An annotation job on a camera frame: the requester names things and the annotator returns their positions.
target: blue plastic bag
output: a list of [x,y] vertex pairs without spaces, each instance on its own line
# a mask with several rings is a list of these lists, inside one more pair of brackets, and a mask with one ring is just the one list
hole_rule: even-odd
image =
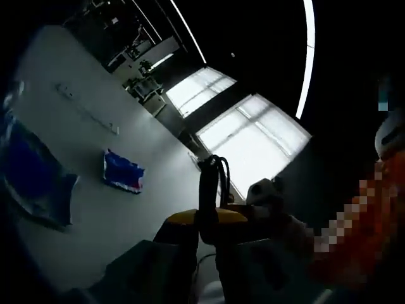
[[110,149],[104,152],[103,181],[110,186],[139,194],[145,170]]
[[70,200],[78,176],[65,170],[47,146],[17,120],[3,143],[1,186],[32,216],[58,227],[70,225]]

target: black ceiling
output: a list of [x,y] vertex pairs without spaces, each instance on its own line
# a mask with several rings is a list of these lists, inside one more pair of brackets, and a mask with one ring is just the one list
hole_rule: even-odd
[[[157,0],[188,53],[202,62],[170,0]],[[156,1],[137,0],[158,32],[170,24]],[[289,113],[297,110],[306,59],[302,0],[175,0],[207,65],[258,92]]]

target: dark wall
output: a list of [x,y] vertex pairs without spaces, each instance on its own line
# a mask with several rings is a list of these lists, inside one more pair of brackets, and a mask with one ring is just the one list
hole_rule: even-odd
[[166,102],[168,104],[159,112],[156,119],[175,137],[179,137],[185,129],[184,119],[168,100]]
[[205,50],[208,65],[243,82],[251,93],[259,93],[293,117],[306,59],[303,1],[253,0],[231,7],[232,13],[222,11],[218,16],[219,20],[226,16],[223,23],[209,23],[224,29],[209,38],[220,47]]
[[372,162],[379,113],[378,78],[386,60],[365,3],[314,0],[315,62],[301,124],[318,147],[347,168]]
[[246,87],[240,82],[236,82],[186,117],[185,125],[187,126],[187,130],[191,133],[198,132],[247,95],[249,95],[249,91]]
[[107,65],[125,47],[117,45],[103,29],[103,23],[91,16],[70,20],[65,26],[102,65]]
[[279,177],[285,210],[314,228],[317,235],[358,194],[358,177],[350,174],[345,159],[322,153],[313,139]]
[[179,49],[172,57],[155,68],[153,76],[167,92],[202,67],[202,63],[191,60],[183,49]]

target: led light strip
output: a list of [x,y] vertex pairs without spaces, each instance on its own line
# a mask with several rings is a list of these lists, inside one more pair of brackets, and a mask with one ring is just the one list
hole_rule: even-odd
[[137,6],[138,10],[142,13],[142,15],[144,15],[146,21],[151,25],[152,29],[154,30],[154,32],[156,33],[156,35],[158,35],[160,41],[162,41],[162,37],[160,37],[158,31],[154,28],[154,26],[152,25],[152,23],[149,21],[149,19],[147,18],[147,16],[144,14],[144,12],[140,9],[139,5],[135,2],[135,0],[132,0],[133,3],[135,3],[135,5]]
[[304,0],[304,8],[306,15],[306,31],[307,31],[307,48],[306,48],[306,64],[304,72],[304,81],[302,83],[301,96],[298,102],[296,117],[301,119],[302,111],[306,98],[308,96],[309,83],[311,82],[312,67],[314,63],[315,53],[315,18],[312,0]]
[[172,5],[174,6],[176,12],[178,13],[178,15],[180,16],[180,18],[182,19],[182,21],[183,21],[183,23],[184,23],[184,25],[185,25],[185,28],[189,31],[189,34],[190,34],[190,36],[191,36],[191,39],[194,41],[194,44],[195,44],[196,47],[197,47],[198,53],[200,53],[200,56],[201,56],[201,58],[202,58],[202,61],[204,62],[204,64],[207,64],[207,61],[205,60],[205,57],[204,57],[204,55],[203,55],[203,52],[201,52],[201,49],[200,49],[200,47],[199,47],[198,44],[197,44],[196,38],[194,38],[194,36],[192,35],[191,30],[190,30],[188,24],[185,22],[183,15],[182,15],[181,12],[178,10],[178,7],[177,7],[177,5],[175,4],[175,2],[174,2],[173,0],[170,0],[170,2],[172,3]]
[[164,58],[162,58],[162,59],[160,59],[160,60],[159,60],[158,62],[156,62],[153,66],[151,66],[151,68],[150,68],[149,71],[153,70],[153,69],[156,68],[158,65],[160,65],[162,62],[166,61],[167,59],[169,59],[169,58],[172,57],[172,56],[173,56],[173,53],[167,55],[166,57],[164,57]]
[[145,31],[146,35],[149,37],[149,39],[152,41],[153,44],[156,44],[156,42],[152,39],[152,37],[149,35],[147,32],[146,28],[142,27],[142,29]]

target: bright window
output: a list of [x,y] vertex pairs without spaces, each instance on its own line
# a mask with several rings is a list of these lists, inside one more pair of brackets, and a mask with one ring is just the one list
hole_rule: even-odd
[[252,184],[283,170],[310,138],[259,95],[242,100],[197,135],[210,152],[228,160],[232,184],[243,198]]
[[187,117],[235,82],[212,68],[202,68],[166,94],[182,116]]

